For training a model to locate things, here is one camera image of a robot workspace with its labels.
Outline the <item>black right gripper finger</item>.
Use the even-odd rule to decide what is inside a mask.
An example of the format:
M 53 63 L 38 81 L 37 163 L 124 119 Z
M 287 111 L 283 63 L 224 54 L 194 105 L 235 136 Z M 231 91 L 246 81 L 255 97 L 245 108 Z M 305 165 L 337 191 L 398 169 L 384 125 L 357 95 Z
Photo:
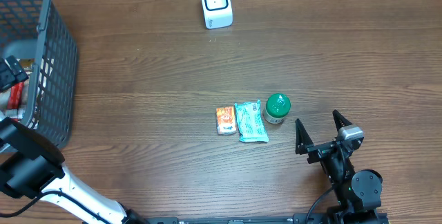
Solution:
M 307 133 L 303 123 L 298 118 L 296 125 L 296 154 L 303 155 L 308 153 L 308 149 L 313 147 L 314 143 Z
M 332 112 L 338 136 L 348 136 L 352 123 L 347 120 L 338 110 Z

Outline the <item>brown snack bag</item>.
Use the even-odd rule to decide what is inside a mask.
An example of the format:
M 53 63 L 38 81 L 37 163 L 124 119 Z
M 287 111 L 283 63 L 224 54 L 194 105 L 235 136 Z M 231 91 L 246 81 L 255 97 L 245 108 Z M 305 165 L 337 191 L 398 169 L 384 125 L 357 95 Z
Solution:
M 25 72 L 28 74 L 28 77 L 29 77 L 24 82 L 25 87 L 24 87 L 23 95 L 22 95 L 22 102 L 23 102 L 23 106 L 24 106 L 24 112 L 23 112 L 23 117 L 24 117 L 24 114 L 26 112 L 26 106 L 28 103 L 28 89 L 29 89 L 29 83 L 30 83 L 30 75 L 32 74 L 32 64 L 33 64 L 34 60 L 33 59 L 18 59 L 18 60 L 19 60 L 19 63 L 25 69 Z M 9 88 L 7 91 L 1 92 L 1 117 L 2 118 L 7 117 L 6 107 L 8 104 L 9 97 L 10 97 L 10 91 L 11 91 L 11 88 Z

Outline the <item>green lid jar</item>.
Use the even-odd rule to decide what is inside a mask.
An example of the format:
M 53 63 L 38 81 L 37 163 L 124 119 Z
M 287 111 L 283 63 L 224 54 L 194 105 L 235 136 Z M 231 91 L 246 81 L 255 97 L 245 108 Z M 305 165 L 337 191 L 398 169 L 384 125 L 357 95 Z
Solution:
M 290 99 L 285 94 L 275 93 L 268 98 L 263 116 L 270 124 L 280 124 L 284 121 L 290 109 Z

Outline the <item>teal snack packet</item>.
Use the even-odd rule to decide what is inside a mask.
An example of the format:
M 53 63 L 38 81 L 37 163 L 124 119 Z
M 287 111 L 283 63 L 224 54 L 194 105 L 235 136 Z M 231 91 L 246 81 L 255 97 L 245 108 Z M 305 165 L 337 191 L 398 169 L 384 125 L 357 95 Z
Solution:
M 240 132 L 239 141 L 267 143 L 269 137 L 260 114 L 260 100 L 242 104 L 235 103 L 234 107 L 238 131 Z

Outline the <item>orange snack packet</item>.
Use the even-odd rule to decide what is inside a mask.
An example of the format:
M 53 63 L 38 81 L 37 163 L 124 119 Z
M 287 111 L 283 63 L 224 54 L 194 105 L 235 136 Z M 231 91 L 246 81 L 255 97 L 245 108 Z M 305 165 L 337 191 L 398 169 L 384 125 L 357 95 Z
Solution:
M 232 135 L 237 132 L 236 114 L 233 106 L 217 108 L 215 115 L 219 135 Z

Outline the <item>red white snack bar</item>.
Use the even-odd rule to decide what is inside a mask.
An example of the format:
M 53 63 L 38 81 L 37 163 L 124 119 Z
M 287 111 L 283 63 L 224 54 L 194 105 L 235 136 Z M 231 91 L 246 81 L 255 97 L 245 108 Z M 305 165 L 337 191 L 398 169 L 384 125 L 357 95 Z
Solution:
M 24 106 L 22 102 L 24 82 L 15 84 L 10 91 L 10 97 L 6 107 L 6 115 L 13 120 L 19 121 L 23 118 Z

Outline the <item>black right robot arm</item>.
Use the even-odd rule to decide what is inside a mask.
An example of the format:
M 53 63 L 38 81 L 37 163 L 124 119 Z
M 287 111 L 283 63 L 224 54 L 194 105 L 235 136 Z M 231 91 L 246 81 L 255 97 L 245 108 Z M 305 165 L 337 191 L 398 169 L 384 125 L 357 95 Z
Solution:
M 379 214 L 383 190 L 382 176 L 372 169 L 355 171 L 350 161 L 360 148 L 364 131 L 339 111 L 332 115 L 337 136 L 315 145 L 301 120 L 296 125 L 296 153 L 307 155 L 307 162 L 319 162 L 331 187 L 319 196 L 306 214 L 294 214 L 294 223 L 388 223 L 387 214 Z

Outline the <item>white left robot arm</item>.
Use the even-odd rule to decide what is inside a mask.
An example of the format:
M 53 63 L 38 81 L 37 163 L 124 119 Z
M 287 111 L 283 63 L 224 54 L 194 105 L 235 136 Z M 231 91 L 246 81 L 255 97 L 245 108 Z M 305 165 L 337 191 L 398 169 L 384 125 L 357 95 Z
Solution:
M 54 61 L 39 60 L 28 75 L 13 55 L 1 58 L 1 90 L 30 79 L 26 122 L 1 116 L 1 144 L 16 152 L 1 164 L 1 192 L 31 200 L 18 216 L 42 200 L 53 203 L 85 223 L 145 223 L 146 219 L 110 200 L 74 176 L 57 144 L 70 135 L 75 74 L 68 85 L 56 87 Z

